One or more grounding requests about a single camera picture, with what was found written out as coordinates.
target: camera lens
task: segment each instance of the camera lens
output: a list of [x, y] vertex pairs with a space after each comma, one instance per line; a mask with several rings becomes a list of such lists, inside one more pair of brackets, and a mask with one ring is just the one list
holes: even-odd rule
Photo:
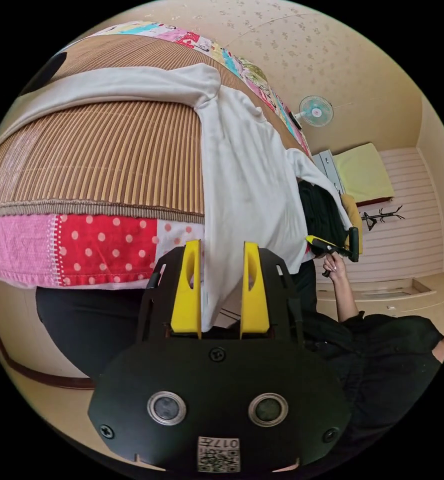
[[175, 393], [160, 391], [152, 395], [147, 402], [150, 417], [161, 425], [177, 425], [184, 420], [187, 407]]
[[248, 408], [250, 420], [259, 427], [275, 427], [284, 421], [289, 406], [277, 393], [263, 393], [252, 400]]

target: bamboo mat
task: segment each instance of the bamboo mat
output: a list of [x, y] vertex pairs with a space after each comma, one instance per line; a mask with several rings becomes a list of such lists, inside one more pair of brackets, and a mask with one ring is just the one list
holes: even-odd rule
[[[184, 45], [137, 35], [86, 38], [67, 49], [52, 81], [99, 68], [169, 70], [201, 62], [262, 108], [286, 148], [301, 150], [242, 80]], [[179, 103], [107, 102], [49, 114], [0, 146], [0, 216], [104, 214], [203, 223], [200, 140], [199, 118]]]

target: qr code label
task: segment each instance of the qr code label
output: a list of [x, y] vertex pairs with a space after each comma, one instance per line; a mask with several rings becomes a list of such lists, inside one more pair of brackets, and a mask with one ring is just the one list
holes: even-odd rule
[[197, 450], [199, 472], [237, 473], [241, 471], [241, 448], [238, 438], [200, 436]]

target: yellow pillow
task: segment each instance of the yellow pillow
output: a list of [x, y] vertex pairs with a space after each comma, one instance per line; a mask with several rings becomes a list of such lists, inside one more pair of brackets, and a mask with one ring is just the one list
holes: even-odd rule
[[[350, 220], [352, 226], [358, 228], [358, 254], [362, 255], [362, 228], [364, 222], [359, 214], [359, 209], [357, 208], [356, 201], [353, 196], [343, 193], [340, 196], [343, 209], [347, 212], [347, 216]], [[349, 237], [345, 241], [345, 248], [349, 248]]]
[[346, 194], [356, 203], [395, 196], [384, 162], [372, 143], [333, 156]]

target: hand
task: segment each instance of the hand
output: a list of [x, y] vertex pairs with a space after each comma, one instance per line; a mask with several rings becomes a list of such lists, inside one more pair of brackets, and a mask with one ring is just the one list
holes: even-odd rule
[[337, 253], [328, 253], [323, 261], [323, 268], [330, 272], [329, 278], [336, 282], [337, 280], [346, 280], [346, 265], [342, 257]]

